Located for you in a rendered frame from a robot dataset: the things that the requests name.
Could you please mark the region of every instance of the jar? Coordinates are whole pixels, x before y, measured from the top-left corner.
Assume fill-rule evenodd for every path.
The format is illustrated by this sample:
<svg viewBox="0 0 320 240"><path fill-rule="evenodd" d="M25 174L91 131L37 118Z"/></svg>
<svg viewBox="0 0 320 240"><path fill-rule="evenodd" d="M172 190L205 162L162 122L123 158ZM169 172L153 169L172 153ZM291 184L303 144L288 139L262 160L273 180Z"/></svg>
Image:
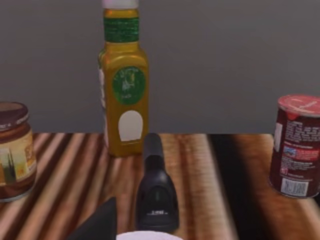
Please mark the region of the jar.
<svg viewBox="0 0 320 240"><path fill-rule="evenodd" d="M22 198L35 183L37 161L28 118L24 104L0 102L0 202Z"/></svg>

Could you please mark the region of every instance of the tin can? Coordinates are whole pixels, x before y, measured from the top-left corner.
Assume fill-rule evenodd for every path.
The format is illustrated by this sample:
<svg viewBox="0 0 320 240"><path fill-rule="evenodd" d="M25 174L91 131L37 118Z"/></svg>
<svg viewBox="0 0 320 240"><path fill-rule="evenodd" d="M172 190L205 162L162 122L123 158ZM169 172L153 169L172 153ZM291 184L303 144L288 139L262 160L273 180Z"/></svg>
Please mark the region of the tin can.
<svg viewBox="0 0 320 240"><path fill-rule="evenodd" d="M0 102L0 202L17 200L31 191L37 172L28 108Z"/></svg>
<svg viewBox="0 0 320 240"><path fill-rule="evenodd" d="M316 196L320 191L319 152L320 97L279 98L270 184L288 197Z"/></svg>

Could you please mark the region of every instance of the table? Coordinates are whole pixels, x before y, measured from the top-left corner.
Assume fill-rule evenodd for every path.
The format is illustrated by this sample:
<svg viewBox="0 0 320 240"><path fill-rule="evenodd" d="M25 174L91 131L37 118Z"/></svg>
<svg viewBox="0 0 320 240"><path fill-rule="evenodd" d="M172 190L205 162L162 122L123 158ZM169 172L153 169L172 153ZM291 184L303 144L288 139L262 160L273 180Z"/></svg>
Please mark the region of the table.
<svg viewBox="0 0 320 240"><path fill-rule="evenodd" d="M177 191L184 240L318 240L313 199L279 195L267 182L273 139L266 134L161 134ZM34 135L36 184L0 203L0 239L63 240L115 196L118 233L134 230L143 176L140 155L111 158L98 133Z"/></svg>

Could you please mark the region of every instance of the bottle neck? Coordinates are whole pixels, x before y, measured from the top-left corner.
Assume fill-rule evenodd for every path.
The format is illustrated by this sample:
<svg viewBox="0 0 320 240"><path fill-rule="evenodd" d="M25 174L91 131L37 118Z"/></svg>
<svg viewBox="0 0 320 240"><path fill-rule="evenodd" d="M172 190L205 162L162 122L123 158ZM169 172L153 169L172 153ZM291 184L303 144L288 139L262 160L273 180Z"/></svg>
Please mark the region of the bottle neck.
<svg viewBox="0 0 320 240"><path fill-rule="evenodd" d="M139 48L139 12L137 9L105 9L104 47L107 51L132 52Z"/></svg>

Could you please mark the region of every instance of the gray background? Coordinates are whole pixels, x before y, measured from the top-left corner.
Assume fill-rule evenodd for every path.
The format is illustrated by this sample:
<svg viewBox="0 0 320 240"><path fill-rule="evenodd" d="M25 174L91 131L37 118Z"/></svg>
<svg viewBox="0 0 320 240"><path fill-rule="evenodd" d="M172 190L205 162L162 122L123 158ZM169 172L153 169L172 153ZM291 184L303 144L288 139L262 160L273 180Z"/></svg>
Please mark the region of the gray background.
<svg viewBox="0 0 320 240"><path fill-rule="evenodd" d="M320 95L319 0L141 0L150 130L272 133L277 98ZM0 100L35 132L102 132L100 0L0 1Z"/></svg>

